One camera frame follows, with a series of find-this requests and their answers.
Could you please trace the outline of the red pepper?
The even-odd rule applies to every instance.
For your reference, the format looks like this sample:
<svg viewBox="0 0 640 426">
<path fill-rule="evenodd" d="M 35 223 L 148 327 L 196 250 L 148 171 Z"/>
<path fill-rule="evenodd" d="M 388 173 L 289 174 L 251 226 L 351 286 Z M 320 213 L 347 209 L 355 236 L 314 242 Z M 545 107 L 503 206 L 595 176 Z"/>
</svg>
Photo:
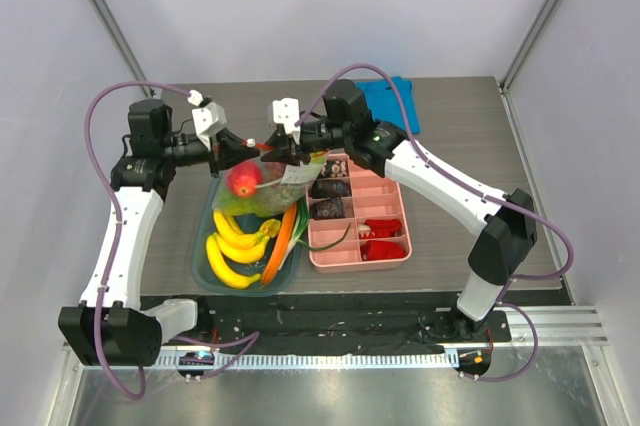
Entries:
<svg viewBox="0 0 640 426">
<path fill-rule="evenodd" d="M 234 196 L 248 198 L 257 192 L 257 186 L 262 182 L 262 172 L 255 162 L 247 160 L 229 170 L 226 182 Z"/>
</svg>

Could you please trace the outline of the green apple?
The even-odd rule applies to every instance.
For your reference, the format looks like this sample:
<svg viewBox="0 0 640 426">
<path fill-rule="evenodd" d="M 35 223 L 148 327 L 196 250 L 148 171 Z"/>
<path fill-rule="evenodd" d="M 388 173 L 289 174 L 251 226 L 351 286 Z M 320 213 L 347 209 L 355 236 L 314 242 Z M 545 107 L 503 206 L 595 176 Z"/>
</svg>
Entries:
<svg viewBox="0 0 640 426">
<path fill-rule="evenodd" d="M 319 174 L 323 170 L 327 162 L 328 155 L 329 155 L 328 151 L 311 153 L 310 162 L 308 166 L 312 168 L 317 174 Z"/>
</svg>

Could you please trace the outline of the clear zip top bag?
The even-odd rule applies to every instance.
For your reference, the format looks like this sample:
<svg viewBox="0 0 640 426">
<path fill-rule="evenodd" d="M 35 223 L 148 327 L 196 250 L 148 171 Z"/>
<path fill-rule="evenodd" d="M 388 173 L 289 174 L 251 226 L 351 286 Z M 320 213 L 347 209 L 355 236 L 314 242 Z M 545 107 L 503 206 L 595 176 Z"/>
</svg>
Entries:
<svg viewBox="0 0 640 426">
<path fill-rule="evenodd" d="M 255 162 L 261 172 L 262 172 L 262 182 L 257 186 L 257 190 L 259 188 L 267 187 L 274 184 L 303 184 L 306 186 L 306 192 L 311 187 L 312 183 L 317 179 L 318 175 L 312 168 L 307 164 L 300 164 L 299 166 L 285 165 L 282 163 L 263 163 L 260 159 L 252 159 L 251 161 Z M 219 192 L 224 190 L 230 191 L 227 187 L 227 174 L 229 170 L 224 173 L 221 177 L 222 184 L 220 185 Z M 258 216 L 262 218 L 268 218 L 271 216 Z"/>
</svg>

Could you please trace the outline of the green netted melon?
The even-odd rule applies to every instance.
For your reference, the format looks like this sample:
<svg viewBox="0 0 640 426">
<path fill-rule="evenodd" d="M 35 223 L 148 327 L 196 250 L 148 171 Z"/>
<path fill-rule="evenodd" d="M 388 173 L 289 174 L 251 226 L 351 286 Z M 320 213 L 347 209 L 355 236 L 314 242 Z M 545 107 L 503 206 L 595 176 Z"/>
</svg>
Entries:
<svg viewBox="0 0 640 426">
<path fill-rule="evenodd" d="M 304 196 L 303 184 L 274 184 L 257 190 L 255 213 L 258 216 L 274 216 L 283 213 Z"/>
</svg>

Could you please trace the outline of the green grape bunch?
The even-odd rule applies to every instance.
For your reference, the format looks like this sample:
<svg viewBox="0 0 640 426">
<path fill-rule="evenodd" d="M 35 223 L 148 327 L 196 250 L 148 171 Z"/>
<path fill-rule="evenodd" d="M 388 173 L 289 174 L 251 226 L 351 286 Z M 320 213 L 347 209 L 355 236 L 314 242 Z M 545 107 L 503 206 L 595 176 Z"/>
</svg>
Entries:
<svg viewBox="0 0 640 426">
<path fill-rule="evenodd" d="M 220 210 L 224 214 L 239 216 L 255 213 L 259 207 L 253 197 L 238 197 L 230 191 L 224 190 L 216 194 L 212 209 Z"/>
</svg>

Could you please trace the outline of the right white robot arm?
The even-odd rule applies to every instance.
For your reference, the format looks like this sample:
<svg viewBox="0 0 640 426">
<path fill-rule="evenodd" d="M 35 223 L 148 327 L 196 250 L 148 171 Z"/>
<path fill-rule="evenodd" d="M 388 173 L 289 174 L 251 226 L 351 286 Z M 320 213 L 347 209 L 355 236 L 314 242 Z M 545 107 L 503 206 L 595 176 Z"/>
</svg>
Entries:
<svg viewBox="0 0 640 426">
<path fill-rule="evenodd" d="M 451 326 L 472 341 L 488 327 L 487 315 L 508 280 L 537 241 L 533 200 L 521 189 L 507 194 L 463 174 L 411 141 L 402 128 L 373 117 L 360 90 L 339 80 L 323 94 L 323 115 L 301 121 L 298 100 L 283 98 L 269 107 L 275 131 L 266 162 L 294 166 L 315 152 L 343 150 L 352 162 L 419 193 L 458 220 L 474 237 L 470 276 L 457 299 Z"/>
</svg>

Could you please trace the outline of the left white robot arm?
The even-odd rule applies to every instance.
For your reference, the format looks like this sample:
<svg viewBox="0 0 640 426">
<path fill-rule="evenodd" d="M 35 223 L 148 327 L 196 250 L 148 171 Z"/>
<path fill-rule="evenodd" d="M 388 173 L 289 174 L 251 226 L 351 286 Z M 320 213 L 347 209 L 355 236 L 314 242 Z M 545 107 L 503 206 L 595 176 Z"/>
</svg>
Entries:
<svg viewBox="0 0 640 426">
<path fill-rule="evenodd" d="M 156 220 L 179 167 L 207 164 L 212 173 L 258 156 L 257 147 L 226 127 L 221 106 L 196 91 L 192 133 L 172 129 L 172 110 L 160 99 L 132 104 L 128 152 L 111 170 L 115 200 L 93 275 L 76 306 L 62 308 L 58 326 L 80 362 L 96 366 L 151 366 L 179 334 L 205 343 L 213 321 L 201 299 L 169 299 L 141 308 L 141 276 Z"/>
</svg>

